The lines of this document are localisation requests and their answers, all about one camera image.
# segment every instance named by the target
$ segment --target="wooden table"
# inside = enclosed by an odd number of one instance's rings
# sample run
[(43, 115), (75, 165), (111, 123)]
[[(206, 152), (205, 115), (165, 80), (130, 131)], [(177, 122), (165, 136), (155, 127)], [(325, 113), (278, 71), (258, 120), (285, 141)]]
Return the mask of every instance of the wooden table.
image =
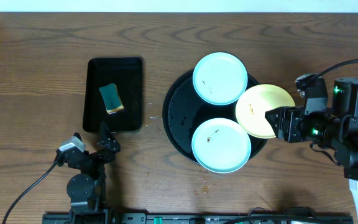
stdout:
[[(82, 130), (86, 69), (95, 57), (144, 59), (144, 121), (116, 134), (122, 150), (107, 167), (108, 198), (120, 211), (240, 213), (309, 206), (356, 211), (348, 180), (308, 143), (268, 141), (241, 170), (214, 174), (168, 141), (162, 104), (171, 84), (211, 52), (238, 56), (261, 83), (286, 89), (300, 105), (295, 78), (358, 58), (358, 14), (0, 13), (0, 222), (16, 197), (52, 164), (75, 131), (87, 149), (97, 135)], [(326, 75), (358, 77), (358, 65)], [(40, 223), (67, 212), (68, 180), (57, 167), (12, 211), (9, 223)]]

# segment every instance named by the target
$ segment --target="cable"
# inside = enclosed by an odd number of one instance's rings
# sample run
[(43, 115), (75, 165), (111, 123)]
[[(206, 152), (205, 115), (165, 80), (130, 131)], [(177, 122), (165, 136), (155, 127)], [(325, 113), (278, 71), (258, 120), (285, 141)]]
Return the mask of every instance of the cable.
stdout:
[(354, 60), (348, 60), (345, 62), (341, 62), (339, 64), (336, 64), (332, 67), (327, 68), (326, 70), (320, 72), (318, 75), (315, 75), (314, 77), (311, 77), (309, 80), (305, 81), (302, 85), (301, 85), (301, 89), (305, 89), (310, 83), (313, 83), (316, 79), (318, 79), (319, 77), (322, 77), (325, 73), (328, 73), (334, 69), (337, 69), (339, 67), (345, 66), (345, 65), (350, 65), (353, 63), (358, 63), (358, 59), (354, 59)]
[(235, 220), (230, 220), (223, 224), (236, 224), (240, 222), (249, 222), (254, 220), (271, 220), (271, 221), (296, 221), (296, 222), (305, 222), (305, 223), (315, 223), (315, 224), (339, 224), (338, 222), (331, 222), (326, 220), (321, 220), (318, 218), (308, 218), (308, 217), (297, 217), (290, 215), (254, 215), (253, 217), (243, 217), (237, 218)]
[(345, 120), (347, 118), (350, 118), (352, 115), (347, 114), (345, 116), (343, 116), (342, 120), (341, 120), (341, 124), (339, 125), (339, 134), (338, 134), (338, 140), (343, 143), (343, 139), (342, 139), (342, 135), (343, 135), (343, 126), (345, 124)]
[(56, 162), (53, 162), (52, 166), (49, 168), (48, 171), (46, 171), (46, 173), (44, 175), (42, 175), (37, 181), (34, 182), (34, 184), (32, 184), (28, 189), (26, 189), (25, 191), (23, 191), (22, 194), (20, 194), (20, 196), (18, 196), (18, 198), (12, 203), (12, 205), (9, 207), (9, 209), (7, 210), (5, 217), (4, 217), (4, 221), (2, 221), (2, 224), (6, 223), (7, 217), (9, 216), (10, 212), (12, 211), (12, 209), (15, 207), (15, 205), (19, 202), (19, 200), (25, 195), (27, 194), (31, 189), (33, 189), (33, 187), (35, 187), (39, 182), (41, 182), (41, 180), (43, 180), (49, 173), (50, 171), (53, 170), (53, 168), (55, 168), (55, 166), (57, 165)]
[(267, 215), (267, 212), (266, 212), (266, 210), (265, 210), (264, 208), (262, 208), (262, 207), (256, 207), (256, 208), (253, 208), (253, 209), (248, 213), (247, 216), (252, 215), (252, 213), (253, 213), (256, 209), (262, 209), (263, 211), (265, 211), (265, 214)]

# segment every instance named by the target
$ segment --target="green sponge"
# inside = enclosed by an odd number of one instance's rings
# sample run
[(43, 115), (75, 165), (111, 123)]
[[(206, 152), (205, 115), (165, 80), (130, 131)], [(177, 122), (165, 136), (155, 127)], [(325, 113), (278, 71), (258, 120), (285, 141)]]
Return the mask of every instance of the green sponge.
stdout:
[(99, 88), (100, 94), (106, 106), (107, 114), (112, 114), (124, 109), (121, 99), (118, 95), (117, 85), (112, 83)]

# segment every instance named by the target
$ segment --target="yellow plate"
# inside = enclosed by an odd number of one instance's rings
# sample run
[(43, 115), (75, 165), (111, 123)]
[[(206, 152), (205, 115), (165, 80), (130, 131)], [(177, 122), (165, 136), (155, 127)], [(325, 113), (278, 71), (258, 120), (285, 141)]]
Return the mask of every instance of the yellow plate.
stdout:
[(265, 112), (281, 106), (295, 106), (288, 92), (275, 85), (257, 85), (239, 98), (236, 118), (250, 135), (263, 139), (274, 138), (273, 128), (265, 119)]

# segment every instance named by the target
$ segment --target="wood grain surface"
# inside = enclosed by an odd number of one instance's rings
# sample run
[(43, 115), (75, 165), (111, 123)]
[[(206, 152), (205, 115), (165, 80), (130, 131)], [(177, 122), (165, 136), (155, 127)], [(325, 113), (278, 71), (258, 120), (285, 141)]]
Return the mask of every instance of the wood grain surface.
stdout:
[[(268, 141), (241, 170), (214, 174), (171, 145), (161, 115), (171, 84), (211, 52), (238, 56), (261, 83), (301, 100), (295, 78), (358, 58), (358, 14), (0, 13), (0, 223), (16, 197), (82, 130), (86, 69), (95, 57), (144, 59), (144, 121), (118, 133), (121, 152), (107, 166), (109, 203), (164, 213), (240, 213), (309, 206), (355, 220), (348, 180), (308, 143)], [(326, 75), (358, 77), (358, 65)], [(57, 167), (12, 211), (9, 223), (40, 223), (67, 212), (66, 185), (78, 171)]]

